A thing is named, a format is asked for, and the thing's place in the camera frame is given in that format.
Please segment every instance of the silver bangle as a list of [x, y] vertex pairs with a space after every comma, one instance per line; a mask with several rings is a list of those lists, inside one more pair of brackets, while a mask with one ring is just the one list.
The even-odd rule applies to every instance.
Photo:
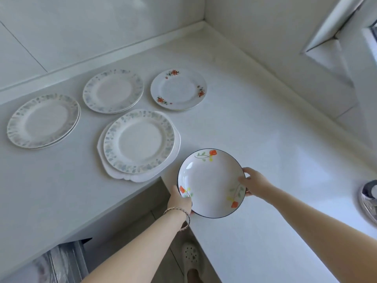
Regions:
[[187, 211], [185, 211], [184, 209], [181, 209], [181, 208], [177, 208], [177, 207], [173, 207], [173, 208], [168, 208], [165, 212], [164, 212], [164, 214], [166, 214], [169, 210], [172, 210], [172, 209], [177, 209], [177, 210], [181, 210], [181, 211], [183, 211], [187, 216], [188, 216], [188, 224], [184, 227], [184, 228], [181, 228], [179, 231], [184, 231], [186, 228], [188, 228], [189, 227], [189, 225], [190, 225], [190, 221], [191, 221], [191, 219], [190, 219], [190, 215], [189, 215], [189, 213], [187, 212]]

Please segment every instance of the window frame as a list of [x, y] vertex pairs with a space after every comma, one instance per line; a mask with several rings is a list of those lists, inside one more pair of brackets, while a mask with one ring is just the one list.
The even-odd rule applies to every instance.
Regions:
[[377, 151], [377, 0], [365, 0], [338, 33], [348, 71], [365, 117], [373, 149]]

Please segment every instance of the right hand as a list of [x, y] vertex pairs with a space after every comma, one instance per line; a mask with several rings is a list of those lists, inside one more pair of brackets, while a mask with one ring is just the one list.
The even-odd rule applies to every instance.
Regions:
[[242, 170], [249, 174], [247, 178], [239, 177], [238, 181], [247, 188], [246, 196], [255, 195], [259, 198], [264, 198], [271, 190], [276, 189], [261, 173], [252, 168], [242, 168]]

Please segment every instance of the white plate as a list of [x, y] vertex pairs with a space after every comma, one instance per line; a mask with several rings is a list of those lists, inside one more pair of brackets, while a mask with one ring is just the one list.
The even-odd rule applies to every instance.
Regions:
[[192, 198], [192, 210], [218, 219], [233, 213], [242, 203], [246, 189], [238, 182], [245, 176], [240, 164], [228, 153], [202, 149], [183, 162], [178, 173], [178, 189]]
[[79, 108], [78, 119], [77, 119], [75, 125], [71, 128], [70, 131], [68, 131], [68, 133], [67, 133], [66, 135], [64, 135], [62, 138], [60, 138], [59, 140], [57, 140], [57, 141], [55, 141], [55, 142], [53, 142], [53, 143], [51, 143], [51, 144], [48, 144], [48, 145], [46, 145], [46, 146], [42, 146], [42, 147], [38, 147], [38, 148], [31, 148], [31, 149], [32, 149], [32, 150], [39, 150], [39, 149], [43, 149], [43, 148], [47, 148], [47, 147], [51, 147], [51, 146], [53, 146], [53, 145], [55, 145], [55, 144], [61, 142], [61, 141], [62, 141], [63, 139], [65, 139], [69, 134], [71, 134], [71, 132], [73, 131], [73, 129], [77, 126], [78, 120], [80, 119], [81, 109], [80, 109], [80, 107], [78, 107], [78, 108]]
[[92, 110], [114, 114], [134, 106], [143, 95], [141, 78], [124, 69], [114, 69], [94, 76], [84, 87], [82, 98]]
[[79, 104], [67, 95], [39, 96], [13, 114], [7, 126], [7, 135], [19, 147], [40, 148], [69, 133], [79, 115]]
[[203, 101], [207, 95], [207, 84], [195, 71], [170, 69], [153, 80], [150, 92], [160, 106], [171, 110], [186, 110]]
[[103, 147], [110, 165], [121, 172], [139, 174], [161, 165], [174, 142], [174, 129], [166, 117], [137, 110], [110, 126]]
[[98, 139], [98, 143], [97, 143], [98, 154], [100, 155], [100, 158], [101, 158], [103, 167], [105, 168], [105, 171], [107, 172], [107, 174], [110, 177], [115, 178], [115, 179], [130, 180], [130, 181], [133, 181], [135, 183], [142, 183], [142, 182], [148, 181], [148, 180], [152, 179], [153, 177], [157, 176], [159, 173], [161, 173], [167, 166], [169, 166], [177, 158], [178, 153], [179, 153], [179, 149], [181, 147], [181, 136], [180, 136], [178, 130], [174, 127], [174, 124], [167, 117], [167, 115], [163, 114], [162, 112], [157, 112], [157, 111], [156, 111], [156, 113], [162, 114], [164, 117], [166, 117], [170, 121], [170, 123], [172, 124], [173, 129], [174, 129], [175, 141], [174, 141], [174, 146], [173, 146], [172, 152], [169, 155], [169, 157], [167, 157], [166, 161], [164, 161], [158, 167], [155, 167], [154, 169], [146, 171], [146, 172], [141, 173], [141, 174], [129, 174], [129, 173], [123, 173], [121, 171], [118, 171], [117, 169], [115, 169], [114, 167], [112, 167], [109, 164], [109, 162], [106, 160], [105, 153], [103, 151], [103, 141], [105, 139], [105, 134], [106, 134], [107, 130], [110, 128], [110, 126], [112, 124], [112, 122], [111, 122], [102, 131], [102, 133], [101, 133], [101, 135]]

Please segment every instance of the bowl with orange flowers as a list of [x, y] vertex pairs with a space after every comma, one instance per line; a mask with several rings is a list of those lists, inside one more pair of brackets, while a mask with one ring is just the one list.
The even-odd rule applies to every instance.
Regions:
[[193, 212], [218, 219], [237, 210], [245, 198], [239, 176], [245, 176], [242, 167], [227, 152], [201, 149], [182, 163], [177, 187], [182, 197], [191, 197]]

